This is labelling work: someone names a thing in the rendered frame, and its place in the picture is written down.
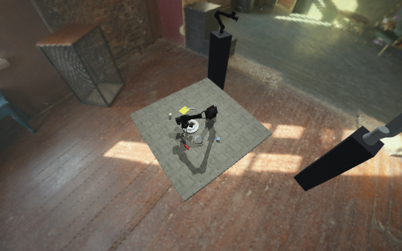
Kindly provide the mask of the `yellow flat rectangular pad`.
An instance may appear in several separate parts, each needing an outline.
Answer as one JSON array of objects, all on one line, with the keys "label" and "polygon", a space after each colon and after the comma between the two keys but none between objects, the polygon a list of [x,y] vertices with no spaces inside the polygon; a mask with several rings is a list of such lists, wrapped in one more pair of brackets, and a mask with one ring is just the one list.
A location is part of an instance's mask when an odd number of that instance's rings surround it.
[{"label": "yellow flat rectangular pad", "polygon": [[182,114],[185,114],[189,109],[186,109],[187,107],[184,106],[182,109],[179,110]]}]

